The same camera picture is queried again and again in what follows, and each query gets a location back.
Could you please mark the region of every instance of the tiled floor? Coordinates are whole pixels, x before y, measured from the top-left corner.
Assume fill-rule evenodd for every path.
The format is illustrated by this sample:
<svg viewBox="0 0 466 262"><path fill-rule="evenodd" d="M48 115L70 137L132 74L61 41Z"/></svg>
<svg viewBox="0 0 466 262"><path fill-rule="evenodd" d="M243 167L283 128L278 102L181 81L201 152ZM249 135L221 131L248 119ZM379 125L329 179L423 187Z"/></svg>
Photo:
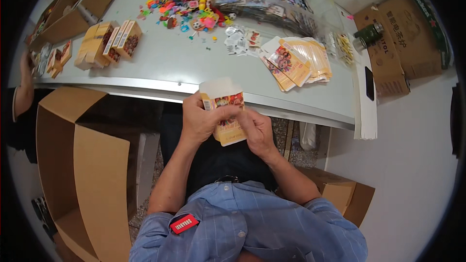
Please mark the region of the tiled floor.
<svg viewBox="0 0 466 262"><path fill-rule="evenodd" d="M317 161L317 150L305 151L299 145L299 122L287 119L272 118L272 127L274 129L277 148L282 155L288 157L291 164L301 167L314 167ZM319 126L317 126L317 144L319 139ZM155 162L154 178L152 187L154 187L164 168L160 145ZM134 242L141 227L142 221L146 216L149 199L147 199L138 209L134 217L129 222L131 242Z"/></svg>

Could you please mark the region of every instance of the heineken logo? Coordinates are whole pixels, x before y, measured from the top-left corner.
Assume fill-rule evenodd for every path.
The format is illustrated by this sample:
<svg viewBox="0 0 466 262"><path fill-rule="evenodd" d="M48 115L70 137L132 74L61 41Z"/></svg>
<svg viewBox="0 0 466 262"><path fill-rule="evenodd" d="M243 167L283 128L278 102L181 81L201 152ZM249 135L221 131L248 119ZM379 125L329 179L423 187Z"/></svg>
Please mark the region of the heineken logo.
<svg viewBox="0 0 466 262"><path fill-rule="evenodd" d="M424 12L425 16L430 17L431 14L427 11L427 8L425 7L424 2L422 2L422 0L416 0L416 1L417 1L417 4L419 5L419 7Z"/></svg>

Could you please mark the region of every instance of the black pants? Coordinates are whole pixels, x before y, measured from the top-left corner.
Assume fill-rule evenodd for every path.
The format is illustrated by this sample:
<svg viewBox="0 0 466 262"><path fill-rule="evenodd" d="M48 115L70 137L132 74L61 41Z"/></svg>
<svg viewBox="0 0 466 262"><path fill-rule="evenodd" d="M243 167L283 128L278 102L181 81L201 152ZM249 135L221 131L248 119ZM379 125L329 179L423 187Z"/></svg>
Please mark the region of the black pants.
<svg viewBox="0 0 466 262"><path fill-rule="evenodd" d="M164 104L160 128L160 147L165 167L181 136L183 128L181 104ZM226 175L236 176L239 182L248 180L261 182L271 191L275 191L278 187L267 164L249 150L246 141L222 147L220 142L210 136L201 144L192 161L186 185L186 198L204 185L214 183Z"/></svg>

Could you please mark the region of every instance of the blue plaid shirt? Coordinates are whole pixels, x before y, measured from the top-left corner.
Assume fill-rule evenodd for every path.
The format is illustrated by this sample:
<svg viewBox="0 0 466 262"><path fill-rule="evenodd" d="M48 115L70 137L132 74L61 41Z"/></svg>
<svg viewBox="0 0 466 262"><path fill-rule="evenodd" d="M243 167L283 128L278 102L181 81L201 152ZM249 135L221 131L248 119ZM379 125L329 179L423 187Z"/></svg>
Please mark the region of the blue plaid shirt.
<svg viewBox="0 0 466 262"><path fill-rule="evenodd" d="M179 235L172 232L171 222L188 213L199 224ZM247 181L208 184L176 215L148 215L130 261L234 262L242 249L266 261L362 262L367 257L364 236L326 199L302 207Z"/></svg>

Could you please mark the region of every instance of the smartphone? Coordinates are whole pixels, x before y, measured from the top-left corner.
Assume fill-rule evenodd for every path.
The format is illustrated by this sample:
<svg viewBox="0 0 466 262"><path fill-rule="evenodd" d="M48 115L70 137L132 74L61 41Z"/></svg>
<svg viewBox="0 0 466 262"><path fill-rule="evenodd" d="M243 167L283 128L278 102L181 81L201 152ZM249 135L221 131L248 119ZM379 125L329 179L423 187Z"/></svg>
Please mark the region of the smartphone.
<svg viewBox="0 0 466 262"><path fill-rule="evenodd" d="M366 95L371 101L374 101L374 76L372 71L366 66Z"/></svg>

